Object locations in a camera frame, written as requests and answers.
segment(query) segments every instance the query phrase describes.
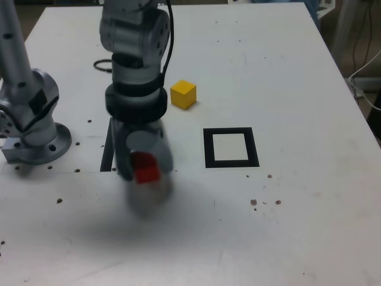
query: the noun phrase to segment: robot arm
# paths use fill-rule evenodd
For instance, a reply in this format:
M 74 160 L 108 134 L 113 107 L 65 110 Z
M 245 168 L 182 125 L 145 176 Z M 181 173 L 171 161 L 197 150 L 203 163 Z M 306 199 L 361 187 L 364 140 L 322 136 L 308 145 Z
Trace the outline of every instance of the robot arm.
M 55 123 L 58 86 L 47 73 L 31 69 L 13 0 L 0 0 L 0 133 L 8 162 L 44 164 L 63 155 L 69 130 Z
M 173 16 L 157 9 L 157 0 L 106 0 L 100 26 L 101 42 L 113 53 L 113 84 L 106 90 L 118 171 L 133 179 L 132 154 L 150 153 L 163 173 L 172 171 L 171 152 L 160 118 L 167 109 L 161 59 L 167 47 Z

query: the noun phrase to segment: mounting hole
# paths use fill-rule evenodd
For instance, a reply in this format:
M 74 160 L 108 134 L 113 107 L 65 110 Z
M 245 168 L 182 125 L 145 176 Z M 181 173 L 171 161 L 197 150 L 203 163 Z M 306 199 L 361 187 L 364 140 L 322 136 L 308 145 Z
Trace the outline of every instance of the mounting hole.
M 4 34 L 2 35 L 2 37 L 6 40 L 9 40 L 9 39 L 12 39 L 13 38 L 13 34 L 10 34 L 10 33 L 7 33 L 7 34 Z

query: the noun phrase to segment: yellow cube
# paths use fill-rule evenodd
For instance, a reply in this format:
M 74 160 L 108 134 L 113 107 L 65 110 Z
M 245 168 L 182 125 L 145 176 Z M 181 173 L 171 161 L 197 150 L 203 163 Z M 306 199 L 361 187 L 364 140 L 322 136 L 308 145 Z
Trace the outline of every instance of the yellow cube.
M 180 80 L 171 87 L 171 103 L 182 109 L 188 109 L 197 100 L 196 85 Z

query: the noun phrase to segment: black square outline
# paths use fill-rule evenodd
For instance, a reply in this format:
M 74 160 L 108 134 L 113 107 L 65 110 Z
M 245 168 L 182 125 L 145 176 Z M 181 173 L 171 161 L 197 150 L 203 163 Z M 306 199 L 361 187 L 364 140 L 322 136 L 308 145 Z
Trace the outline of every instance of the black square outline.
M 243 134 L 245 137 L 247 160 L 222 160 L 216 161 L 214 158 L 214 134 Z M 246 128 L 204 128 L 204 153 L 205 168 L 239 168 L 239 167 L 259 167 L 257 149 L 255 147 L 254 136 L 251 127 Z

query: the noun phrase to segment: table surface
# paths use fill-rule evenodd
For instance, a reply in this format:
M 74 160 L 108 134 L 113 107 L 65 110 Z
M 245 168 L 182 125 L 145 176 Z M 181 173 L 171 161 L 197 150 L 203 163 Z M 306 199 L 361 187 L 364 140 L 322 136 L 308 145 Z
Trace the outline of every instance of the table surface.
M 173 192 L 145 216 L 99 173 L 100 18 L 47 8 L 27 40 L 73 145 L 33 168 L 1 157 L 1 285 L 380 285 L 379 146 L 304 4 L 174 7 L 165 88 L 186 79 L 198 102 L 168 105 Z M 252 127 L 260 167 L 205 168 L 202 129 L 226 127 Z

